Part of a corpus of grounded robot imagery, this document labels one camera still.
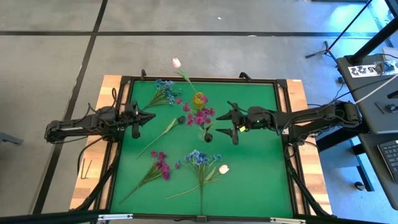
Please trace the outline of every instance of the green mat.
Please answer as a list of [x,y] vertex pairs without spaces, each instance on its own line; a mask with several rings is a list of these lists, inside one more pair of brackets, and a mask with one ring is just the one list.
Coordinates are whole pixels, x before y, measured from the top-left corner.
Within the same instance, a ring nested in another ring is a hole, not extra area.
[[[209,102],[207,107],[216,110],[215,117],[230,110],[227,100],[236,102],[241,108],[262,106],[276,110],[272,85],[238,83],[195,83],[198,91],[204,92]],[[177,82],[184,102],[192,104],[194,94],[191,86]],[[143,108],[152,99],[156,87],[154,82],[134,82],[132,101]],[[182,105],[162,105],[148,108],[156,117],[140,129],[141,137],[131,137],[131,127],[121,149],[121,158],[113,192],[112,213],[148,213],[164,215],[200,215],[200,189],[171,199],[169,196],[189,190],[198,184],[196,176],[187,168],[172,169],[170,180],[157,179],[135,191],[124,203],[120,201],[137,185],[148,171],[152,159],[150,152],[164,151],[166,162],[174,168],[178,159],[194,149],[212,157],[223,156],[223,164],[229,172],[219,175],[219,181],[206,184],[203,191],[203,214],[226,217],[280,217],[292,218],[289,186],[282,152],[280,136],[269,130],[255,130],[239,134],[239,145],[232,144],[225,134],[211,131],[213,141],[205,143],[202,131],[196,125],[179,125],[151,145],[136,159],[140,151],[155,139],[174,118],[187,115]],[[219,121],[215,128],[231,128],[230,121]]]

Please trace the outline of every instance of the pink tulip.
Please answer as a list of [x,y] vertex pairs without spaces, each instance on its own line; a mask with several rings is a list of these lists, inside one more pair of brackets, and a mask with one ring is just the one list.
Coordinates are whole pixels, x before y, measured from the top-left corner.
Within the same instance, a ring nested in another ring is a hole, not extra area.
[[220,174],[225,174],[225,173],[227,173],[229,171],[229,168],[228,168],[227,165],[222,165],[222,166],[220,166],[218,171],[220,172]]
[[173,58],[173,66],[174,68],[180,68],[181,67],[181,62],[178,58]]

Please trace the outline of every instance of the keyboard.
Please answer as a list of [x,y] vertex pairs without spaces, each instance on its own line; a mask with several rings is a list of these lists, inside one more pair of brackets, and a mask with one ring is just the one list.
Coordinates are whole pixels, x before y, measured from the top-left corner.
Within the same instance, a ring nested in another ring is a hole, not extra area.
[[378,145],[393,181],[398,184],[398,140]]

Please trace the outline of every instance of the concrete floor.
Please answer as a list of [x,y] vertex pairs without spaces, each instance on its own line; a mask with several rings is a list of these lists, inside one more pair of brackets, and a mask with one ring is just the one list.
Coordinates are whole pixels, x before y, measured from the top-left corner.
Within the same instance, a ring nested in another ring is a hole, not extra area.
[[[365,10],[349,32],[377,32],[388,21],[383,1]],[[93,30],[101,0],[2,0],[2,30]],[[311,1],[109,1],[101,31],[264,31],[340,32],[363,4]],[[24,139],[21,146],[1,144],[0,216],[29,213],[51,145],[43,139],[46,124],[61,119],[89,37],[0,35],[0,131]],[[337,57],[353,54],[369,38],[344,37],[333,48]],[[97,37],[76,103],[74,118],[95,104],[103,75],[172,75],[178,57],[193,76],[294,78],[305,84],[309,103],[328,103],[340,86],[330,57],[305,59],[332,37]],[[398,35],[391,39],[398,46]],[[382,44],[374,53],[381,52]],[[341,93],[348,91],[343,87]],[[76,160],[85,141],[64,145],[44,212],[68,210],[76,179]],[[322,158],[323,165],[327,158]],[[398,212],[386,200],[369,163],[376,191],[353,190],[355,168],[324,166],[333,213],[341,218],[394,222]]]

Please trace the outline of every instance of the white cable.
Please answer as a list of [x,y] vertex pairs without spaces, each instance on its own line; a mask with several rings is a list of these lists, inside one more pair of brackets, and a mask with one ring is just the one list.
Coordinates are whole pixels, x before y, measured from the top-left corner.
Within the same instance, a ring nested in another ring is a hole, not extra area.
[[383,86],[387,85],[389,82],[393,81],[395,78],[398,77],[398,74],[395,75],[394,77],[390,78],[388,81],[386,81],[385,83],[383,83],[381,86],[377,87],[375,90],[373,90],[372,92],[370,92],[369,94],[367,94],[366,96],[362,97],[361,99],[357,100],[355,102],[355,104],[358,104],[359,102],[365,100],[366,98],[368,98],[370,95],[372,95],[373,93],[375,93],[376,91],[380,90]]

